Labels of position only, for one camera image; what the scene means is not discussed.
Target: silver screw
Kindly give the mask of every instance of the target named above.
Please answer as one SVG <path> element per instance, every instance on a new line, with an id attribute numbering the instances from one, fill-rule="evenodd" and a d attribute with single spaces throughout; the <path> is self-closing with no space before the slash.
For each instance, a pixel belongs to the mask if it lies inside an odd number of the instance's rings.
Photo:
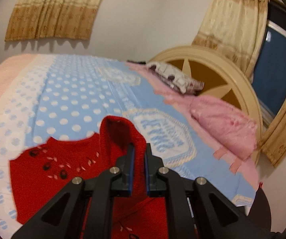
<path id="1" fill-rule="evenodd" d="M 206 180 L 204 177 L 198 177 L 198 178 L 196 179 L 196 182 L 197 182 L 197 184 L 199 184 L 199 185 L 204 185 L 204 184 L 206 184 L 207 180 Z"/>
<path id="2" fill-rule="evenodd" d="M 74 177 L 72 179 L 72 183 L 75 184 L 75 185 L 78 185 L 82 182 L 82 178 L 81 177 Z"/>
<path id="3" fill-rule="evenodd" d="M 120 171 L 120 169 L 117 166 L 114 166 L 110 169 L 110 173 L 117 174 Z"/>
<path id="4" fill-rule="evenodd" d="M 158 170 L 161 174 L 167 174 L 169 172 L 169 169 L 167 167 L 161 167 Z"/>

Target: red garment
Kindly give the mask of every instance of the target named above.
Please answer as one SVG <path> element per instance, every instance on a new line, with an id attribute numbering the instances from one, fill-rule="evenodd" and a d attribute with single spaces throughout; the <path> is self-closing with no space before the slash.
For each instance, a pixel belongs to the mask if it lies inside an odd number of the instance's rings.
<path id="1" fill-rule="evenodd" d="M 49 138 L 10 161 L 18 222 L 26 223 L 73 177 L 89 179 L 113 167 L 129 143 L 135 146 L 133 193 L 130 198 L 114 200 L 112 238 L 135 238 L 130 234 L 140 239 L 168 238 L 165 200 L 146 195 L 146 141 L 129 120 L 114 116 L 102 120 L 100 135 L 72 142 Z M 62 170 L 66 179 L 62 179 Z"/>

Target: wooden headboard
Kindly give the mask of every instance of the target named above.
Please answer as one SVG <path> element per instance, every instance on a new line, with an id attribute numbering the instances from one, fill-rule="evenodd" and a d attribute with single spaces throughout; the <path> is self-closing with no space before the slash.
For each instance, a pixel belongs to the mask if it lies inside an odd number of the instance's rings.
<path id="1" fill-rule="evenodd" d="M 179 46 L 167 49 L 150 61 L 167 62 L 187 75 L 205 83 L 199 94 L 212 95 L 241 109 L 256 120 L 256 137 L 262 135 L 263 120 L 257 96 L 234 63 L 215 51 L 200 46 Z M 259 151 L 252 154 L 257 164 Z"/>

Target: patterned pillow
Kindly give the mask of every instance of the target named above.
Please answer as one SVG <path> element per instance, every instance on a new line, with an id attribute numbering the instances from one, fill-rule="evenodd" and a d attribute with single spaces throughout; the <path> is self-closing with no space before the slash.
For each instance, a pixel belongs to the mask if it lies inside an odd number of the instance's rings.
<path id="1" fill-rule="evenodd" d="M 154 71 L 165 84 L 182 94 L 195 95 L 197 91 L 201 91 L 204 88 L 204 82 L 189 77 L 171 64 L 150 62 L 147 64 L 147 67 Z"/>

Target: blue polka dot bed sheet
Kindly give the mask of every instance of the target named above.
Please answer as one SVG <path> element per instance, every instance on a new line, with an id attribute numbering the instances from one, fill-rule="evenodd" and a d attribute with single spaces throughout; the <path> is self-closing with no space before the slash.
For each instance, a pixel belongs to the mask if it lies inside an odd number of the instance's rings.
<path id="1" fill-rule="evenodd" d="M 213 154 L 220 144 L 155 92 L 139 65 L 93 56 L 27 55 L 0 65 L 0 236 L 19 229 L 9 160 L 49 137 L 79 140 L 99 132 L 107 115 L 123 116 L 151 143 L 154 155 L 181 176 L 206 177 L 237 206 L 251 206 L 258 175 L 249 159 Z"/>

